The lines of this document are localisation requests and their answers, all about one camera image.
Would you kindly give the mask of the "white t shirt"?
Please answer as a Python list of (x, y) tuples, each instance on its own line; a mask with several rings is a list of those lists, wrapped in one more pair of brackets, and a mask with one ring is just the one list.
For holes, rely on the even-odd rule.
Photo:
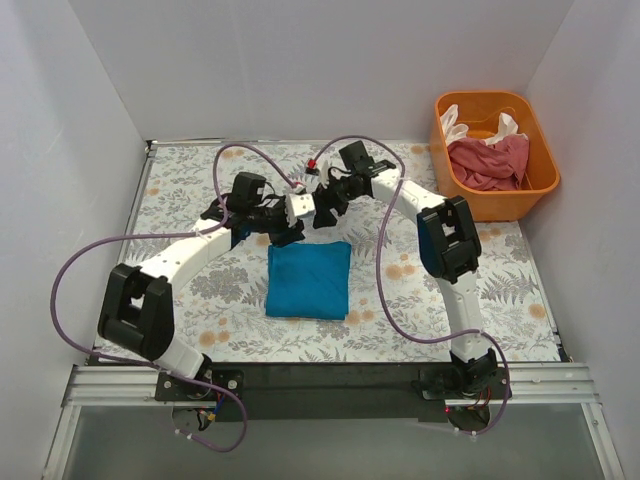
[[(446, 146), (455, 141), (471, 138), (470, 127), (467, 124), (459, 123), (458, 115), (459, 106), (453, 104), (440, 116)], [(497, 132), (490, 137), (480, 138), (480, 140), (486, 145), (494, 145), (511, 136), (526, 138), (524, 133), (519, 132), (519, 125), (514, 118), (506, 112), (500, 112), (497, 121)]]

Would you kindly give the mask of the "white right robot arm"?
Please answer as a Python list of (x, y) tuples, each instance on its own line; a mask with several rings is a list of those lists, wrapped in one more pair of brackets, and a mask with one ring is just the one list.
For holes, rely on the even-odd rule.
[(443, 197), (410, 180), (397, 153), (376, 161), (367, 151), (366, 137), (348, 136), (339, 155), (343, 165), (334, 167), (315, 155), (306, 165), (319, 179), (313, 193), (316, 228), (336, 224), (349, 203), (370, 197), (411, 220), (417, 229), (423, 267), (433, 277), (443, 297), (450, 333), (450, 365), (432, 382), (437, 392), (475, 397), (486, 393), (498, 371), (496, 346), (483, 331), (483, 317), (476, 294), (477, 271), (482, 252), (467, 201)]

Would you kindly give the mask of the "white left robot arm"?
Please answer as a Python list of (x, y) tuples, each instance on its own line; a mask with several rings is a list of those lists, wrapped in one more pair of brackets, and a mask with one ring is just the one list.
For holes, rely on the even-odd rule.
[(238, 174), (232, 190), (211, 203), (186, 238), (110, 273), (99, 336), (178, 375), (178, 387), (190, 399), (211, 392), (211, 360), (176, 332), (174, 294), (252, 233), (267, 233), (278, 246), (301, 240), (302, 218), (315, 212), (313, 197), (302, 185), (285, 195), (266, 195), (265, 186), (261, 175)]

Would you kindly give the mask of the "aluminium frame rail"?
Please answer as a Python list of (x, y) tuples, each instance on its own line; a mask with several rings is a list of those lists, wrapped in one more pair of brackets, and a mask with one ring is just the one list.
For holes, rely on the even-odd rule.
[(47, 479), (620, 479), (595, 383), (580, 363), (515, 363), (495, 426), (468, 437), (416, 419), (216, 422), (212, 452), (179, 435), (196, 407), (155, 400), (159, 375), (77, 367)]

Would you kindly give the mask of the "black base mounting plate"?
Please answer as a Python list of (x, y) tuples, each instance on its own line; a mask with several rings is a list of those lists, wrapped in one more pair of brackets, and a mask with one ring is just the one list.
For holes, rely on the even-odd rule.
[(187, 407), (209, 407), (219, 422), (236, 422), (246, 410), (252, 420), (416, 419), (482, 429), (488, 405), (510, 397), (500, 367), (465, 373), (436, 363), (218, 363), (204, 379), (234, 393), (218, 393), (159, 375), (154, 398)]

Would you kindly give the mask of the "pink t shirt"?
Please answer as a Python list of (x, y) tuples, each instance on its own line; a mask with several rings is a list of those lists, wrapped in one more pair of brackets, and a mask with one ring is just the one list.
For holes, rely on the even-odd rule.
[(476, 191), (519, 190), (529, 159), (529, 139), (508, 135), (495, 144), (463, 138), (447, 147), (456, 179)]

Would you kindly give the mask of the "blue t shirt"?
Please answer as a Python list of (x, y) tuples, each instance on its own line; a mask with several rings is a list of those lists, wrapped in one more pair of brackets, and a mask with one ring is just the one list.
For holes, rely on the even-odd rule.
[(339, 241), (268, 248), (266, 315), (342, 321), (349, 312), (352, 247)]

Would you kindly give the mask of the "orange plastic bin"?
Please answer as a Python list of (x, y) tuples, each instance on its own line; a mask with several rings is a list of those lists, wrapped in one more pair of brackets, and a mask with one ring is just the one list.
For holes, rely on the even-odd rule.
[[(458, 120), (469, 126), (468, 135), (487, 138), (498, 132), (501, 113), (510, 115), (519, 131), (529, 138), (529, 157), (522, 187), (509, 191), (476, 191), (463, 185), (451, 166), (441, 116), (458, 106)], [(528, 101), (513, 92), (499, 90), (454, 91), (442, 94), (434, 104), (430, 155), (439, 192), (462, 196), (477, 222), (512, 222), (524, 218), (534, 205), (559, 184), (560, 174), (543, 131)]]

